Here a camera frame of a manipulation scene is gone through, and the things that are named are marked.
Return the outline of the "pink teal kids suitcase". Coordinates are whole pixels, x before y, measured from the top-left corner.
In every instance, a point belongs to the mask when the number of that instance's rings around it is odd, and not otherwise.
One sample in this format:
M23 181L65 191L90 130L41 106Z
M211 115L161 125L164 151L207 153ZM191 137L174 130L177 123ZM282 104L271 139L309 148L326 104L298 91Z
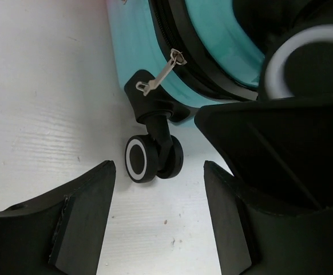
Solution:
M107 1L117 77L145 135L125 165L136 183L178 175L169 123L205 105L333 92L333 1Z

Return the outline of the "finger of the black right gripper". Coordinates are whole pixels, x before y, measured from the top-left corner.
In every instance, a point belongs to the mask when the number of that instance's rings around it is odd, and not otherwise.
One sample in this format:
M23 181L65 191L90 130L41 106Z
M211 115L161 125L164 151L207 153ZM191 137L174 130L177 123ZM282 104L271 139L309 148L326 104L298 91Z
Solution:
M333 96L202 107L195 124L246 185L295 206L333 206Z

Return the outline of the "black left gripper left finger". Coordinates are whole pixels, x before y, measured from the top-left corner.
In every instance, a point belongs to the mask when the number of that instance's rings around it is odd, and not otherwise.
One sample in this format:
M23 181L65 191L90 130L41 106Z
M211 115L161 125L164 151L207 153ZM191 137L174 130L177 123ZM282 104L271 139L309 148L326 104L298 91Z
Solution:
M0 211L0 274L96 274L115 181L106 160Z

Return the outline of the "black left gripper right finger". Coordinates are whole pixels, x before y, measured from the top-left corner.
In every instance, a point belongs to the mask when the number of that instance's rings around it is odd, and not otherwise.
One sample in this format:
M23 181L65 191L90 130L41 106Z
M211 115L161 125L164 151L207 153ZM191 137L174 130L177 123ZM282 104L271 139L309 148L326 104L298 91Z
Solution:
M333 206L293 206L212 161L204 182L222 274L333 274Z

